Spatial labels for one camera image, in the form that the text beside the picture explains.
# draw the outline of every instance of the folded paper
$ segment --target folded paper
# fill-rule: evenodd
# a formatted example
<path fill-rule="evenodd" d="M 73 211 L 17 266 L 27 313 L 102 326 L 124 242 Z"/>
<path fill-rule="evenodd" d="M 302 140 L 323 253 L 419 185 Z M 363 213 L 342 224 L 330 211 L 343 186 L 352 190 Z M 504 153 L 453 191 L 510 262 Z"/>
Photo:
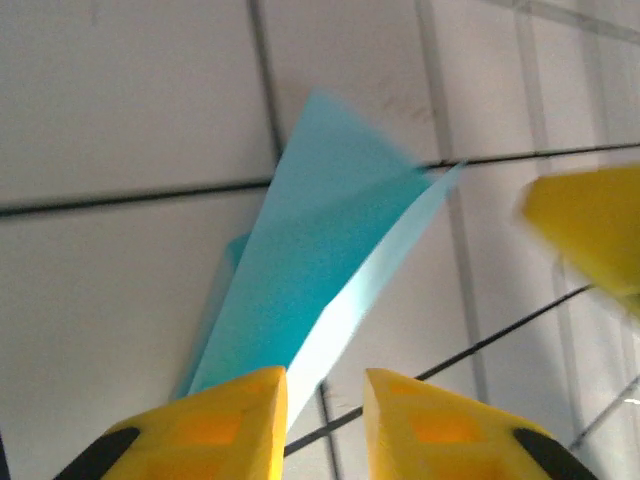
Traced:
<path fill-rule="evenodd" d="M 287 368 L 289 424 L 453 187 L 314 92 L 278 165 L 182 392 Z"/>

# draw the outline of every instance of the blurry yellow object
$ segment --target blurry yellow object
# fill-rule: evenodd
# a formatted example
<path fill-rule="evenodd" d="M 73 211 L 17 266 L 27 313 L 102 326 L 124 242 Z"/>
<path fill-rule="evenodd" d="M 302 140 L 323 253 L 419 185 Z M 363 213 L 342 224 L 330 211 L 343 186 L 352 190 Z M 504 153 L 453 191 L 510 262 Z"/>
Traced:
<path fill-rule="evenodd" d="M 372 480 L 595 478 L 537 425 L 388 370 L 367 370 L 364 419 Z"/>
<path fill-rule="evenodd" d="M 640 165 L 542 177 L 525 218 L 640 318 Z"/>
<path fill-rule="evenodd" d="M 286 415 L 285 370 L 264 368 L 114 425 L 57 478 L 279 480 Z"/>

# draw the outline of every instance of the orange indentation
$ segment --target orange indentation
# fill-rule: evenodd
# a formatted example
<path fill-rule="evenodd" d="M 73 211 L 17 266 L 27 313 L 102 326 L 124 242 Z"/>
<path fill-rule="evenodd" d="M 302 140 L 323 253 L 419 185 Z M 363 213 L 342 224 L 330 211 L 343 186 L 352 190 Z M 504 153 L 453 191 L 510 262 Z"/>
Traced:
<path fill-rule="evenodd" d="M 474 443 L 485 440 L 476 421 L 451 410 L 423 410 L 409 415 L 409 423 L 423 443 Z"/>
<path fill-rule="evenodd" d="M 200 449 L 172 449 L 146 461 L 145 475 L 140 480 L 214 480 L 222 467 L 220 460 Z"/>
<path fill-rule="evenodd" d="M 265 391 L 265 385 L 262 382 L 252 382 L 252 383 L 247 383 L 246 385 L 243 385 L 242 389 L 247 393 L 251 393 L 253 395 L 259 395 Z"/>
<path fill-rule="evenodd" d="M 229 445 L 235 439 L 243 415 L 240 413 L 193 412 L 185 414 L 171 432 L 175 445 Z"/>
<path fill-rule="evenodd" d="M 391 393 L 396 395 L 418 395 L 424 392 L 408 382 L 391 382 Z"/>

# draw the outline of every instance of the black grid line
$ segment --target black grid line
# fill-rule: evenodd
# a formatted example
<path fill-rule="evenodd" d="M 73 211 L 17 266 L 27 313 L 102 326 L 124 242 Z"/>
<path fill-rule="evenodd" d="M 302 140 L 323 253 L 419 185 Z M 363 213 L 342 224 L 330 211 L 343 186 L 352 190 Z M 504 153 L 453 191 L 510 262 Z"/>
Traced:
<path fill-rule="evenodd" d="M 269 56 L 269 44 L 267 42 L 267 31 L 264 24 L 264 15 L 260 0 L 247 0 L 247 9 L 251 20 L 251 30 L 253 32 L 256 57 L 260 72 L 260 81 L 267 109 L 267 121 L 271 133 L 271 145 L 276 159 L 276 163 L 284 152 L 284 136 L 280 129 L 280 115 L 275 88 L 273 86 L 273 70 L 271 57 Z"/>
<path fill-rule="evenodd" d="M 549 148 L 549 139 L 545 122 L 542 86 L 540 84 L 538 49 L 531 19 L 531 8 L 528 2 L 515 9 L 514 23 L 533 148 L 546 150 Z"/>
<path fill-rule="evenodd" d="M 591 97 L 592 108 L 595 115 L 592 120 L 595 141 L 606 142 L 610 135 L 609 118 L 607 115 L 607 101 L 604 88 L 604 76 L 602 69 L 602 51 L 600 49 L 600 38 L 598 37 L 598 27 L 594 26 L 593 35 L 586 33 L 583 38 L 583 63 L 587 88 Z"/>
<path fill-rule="evenodd" d="M 416 168 L 421 171 L 431 171 L 454 167 L 462 163 L 467 167 L 481 167 L 484 165 L 535 160 L 543 157 L 566 157 L 571 155 L 585 155 L 635 148 L 640 148 L 640 142 L 595 145 L 590 147 L 556 150 L 534 150 L 509 155 L 482 156 L 469 159 L 443 159 L 440 162 L 420 165 Z M 71 213 L 79 210 L 100 209 L 131 204 L 148 204 L 168 200 L 185 200 L 204 196 L 266 190 L 269 188 L 269 185 L 271 185 L 271 180 L 272 178 L 257 178 L 228 183 L 169 186 L 159 187 L 157 189 L 139 189 L 96 195 L 61 196 L 43 200 L 9 202 L 0 204 L 0 221 L 15 218 L 30 218 L 39 215 Z"/>
<path fill-rule="evenodd" d="M 534 312 L 531 312 L 526 317 L 521 318 L 517 322 L 512 323 L 510 326 L 508 326 L 506 328 L 503 328 L 502 330 L 499 330 L 498 332 L 496 332 L 493 335 L 491 335 L 491 336 L 485 338 L 484 340 L 478 342 L 477 344 L 473 345 L 472 347 L 469 347 L 469 348 L 467 348 L 465 350 L 462 350 L 461 352 L 457 353 L 456 355 L 450 357 L 449 359 L 445 360 L 442 363 L 439 363 L 438 365 L 430 368 L 429 370 L 421 373 L 420 375 L 416 376 L 415 378 L 417 380 L 424 381 L 424 380 L 427 380 L 427 379 L 433 377 L 434 375 L 437 375 L 438 373 L 446 370 L 447 368 L 455 365 L 456 363 L 461 362 L 465 358 L 468 358 L 469 356 L 473 355 L 474 353 L 478 352 L 479 350 L 482 350 L 483 348 L 488 347 L 492 343 L 497 342 L 498 340 L 500 340 L 501 338 L 505 337 L 506 335 L 518 330 L 519 328 L 524 327 L 529 322 L 531 322 L 531 321 L 535 320 L 536 318 L 544 315 L 545 313 L 549 312 L 550 310 L 553 310 L 558 305 L 562 305 L 564 302 L 572 299 L 573 297 L 575 297 L 577 295 L 580 295 L 583 292 L 586 292 L 590 288 L 591 288 L 591 285 L 586 285 L 584 287 L 581 287 L 581 288 L 578 288 L 576 290 L 573 290 L 573 291 L 567 293 L 566 295 L 563 295 L 560 298 L 557 298 L 553 302 L 545 305 L 542 308 L 539 308 L 538 310 L 536 310 Z M 311 445 L 316 440 L 319 440 L 319 439 L 325 437 L 326 435 L 328 435 L 329 433 L 334 432 L 335 430 L 337 430 L 337 429 L 347 425 L 348 423 L 356 420 L 357 418 L 362 416 L 362 413 L 363 413 L 362 407 L 354 408 L 353 410 L 350 410 L 347 413 L 345 413 L 343 415 L 340 415 L 337 418 L 334 418 L 333 420 L 328 422 L 327 425 L 325 425 L 323 427 L 320 427 L 320 428 L 317 428 L 316 430 L 313 430 L 313 431 L 307 433 L 306 435 L 303 435 L 302 437 L 298 438 L 297 440 L 294 440 L 293 442 L 289 443 L 285 447 L 285 449 L 284 449 L 285 457 L 288 456 L 288 455 L 291 455 L 292 453 L 297 452 L 298 450 L 301 450 L 301 449 Z"/>
<path fill-rule="evenodd" d="M 318 386 L 316 395 L 318 397 L 318 404 L 320 406 L 320 416 L 322 417 L 322 424 L 327 426 L 331 421 L 331 411 L 329 408 L 329 400 L 327 398 L 327 382 L 322 381 Z M 338 455 L 338 448 L 336 445 L 335 437 L 332 434 L 327 435 L 327 454 L 329 455 L 329 463 L 331 464 L 331 477 L 333 480 L 342 479 L 342 467 L 340 466 L 340 457 Z"/>
<path fill-rule="evenodd" d="M 609 37 L 622 42 L 640 45 L 640 32 L 633 28 L 616 25 L 583 12 L 554 5 L 538 0 L 482 0 L 490 5 L 502 8 L 521 8 L 526 5 L 533 17 L 542 18 L 551 22 L 560 23 L 570 27 L 579 28 L 596 33 L 603 37 Z"/>
<path fill-rule="evenodd" d="M 453 142 L 451 138 L 449 120 L 449 107 L 447 103 L 447 91 L 444 86 L 444 76 L 442 73 L 442 61 L 440 59 L 439 40 L 435 28 L 435 12 L 431 2 L 422 0 L 414 1 L 414 10 L 418 22 L 418 32 L 420 33 L 420 50 L 422 53 L 422 66 L 424 68 L 425 80 L 429 87 L 429 100 L 431 108 L 438 112 L 434 118 L 434 130 L 438 153 L 442 160 L 446 162 L 453 158 Z"/>
<path fill-rule="evenodd" d="M 631 392 L 633 392 L 636 388 L 640 386 L 640 375 L 636 376 L 631 382 L 614 398 L 609 405 L 607 405 L 593 421 L 585 427 L 582 432 L 571 442 L 569 445 L 569 450 L 574 451 L 584 443 L 585 439 L 596 431 L 607 418 L 611 416 L 613 412 L 615 412 L 620 405 L 624 403 L 624 400 Z"/>
<path fill-rule="evenodd" d="M 460 189 L 457 188 L 451 192 L 447 199 L 447 207 L 451 225 L 451 240 L 462 295 L 467 341 L 469 345 L 474 345 L 480 341 L 480 322 L 478 319 L 475 288 L 473 286 L 471 254 L 469 252 L 469 240 L 462 211 L 462 195 L 460 194 Z M 471 357 L 471 369 L 473 371 L 473 381 L 477 399 L 483 403 L 490 404 L 487 371 L 483 355 L 479 350 L 474 352 L 474 355 Z"/>

